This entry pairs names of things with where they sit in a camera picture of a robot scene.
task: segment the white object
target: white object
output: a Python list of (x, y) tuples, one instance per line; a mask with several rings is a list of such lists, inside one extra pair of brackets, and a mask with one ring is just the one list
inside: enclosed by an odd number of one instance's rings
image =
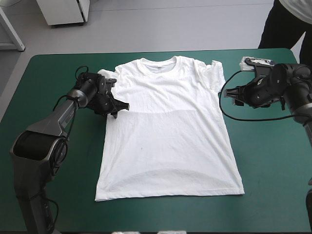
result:
[(267, 66), (272, 66), (272, 67), (275, 65), (275, 62), (273, 60), (270, 60), (270, 59), (254, 58), (254, 57), (244, 56), (239, 63), (241, 71), (253, 71), (254, 70), (254, 66), (248, 65), (245, 62), (245, 60), (247, 58), (250, 58), (252, 62), (256, 62), (256, 63), (262, 64), (262, 65), (267, 65)]
[(300, 20), (312, 24), (312, 0), (279, 0), (280, 3)]
[(130, 110), (107, 116), (96, 201), (244, 193), (218, 106), (220, 62), (142, 58), (99, 74), (117, 79), (112, 93)]
[(37, 0), (48, 25), (88, 21), (90, 0)]
[(3, 27), (12, 42), (0, 42), (0, 50), (14, 50), (24, 51), (25, 46), (20, 40), (9, 19), (0, 7), (0, 25)]

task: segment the white shirt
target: white shirt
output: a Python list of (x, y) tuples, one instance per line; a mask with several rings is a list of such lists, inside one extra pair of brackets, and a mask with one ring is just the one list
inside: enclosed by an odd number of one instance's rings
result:
[(300, 20), (312, 24), (312, 0), (279, 0), (280, 3)]
[(218, 106), (220, 62), (142, 58), (99, 73), (117, 79), (112, 93), (130, 110), (107, 116), (96, 201), (244, 193)]

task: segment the black pants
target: black pants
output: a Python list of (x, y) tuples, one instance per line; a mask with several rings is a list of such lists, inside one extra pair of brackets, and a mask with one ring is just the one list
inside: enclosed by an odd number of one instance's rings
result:
[(306, 34), (301, 45), (300, 63), (312, 66), (312, 24), (298, 19), (279, 0), (275, 0), (265, 22), (259, 49), (291, 49), (304, 32)]

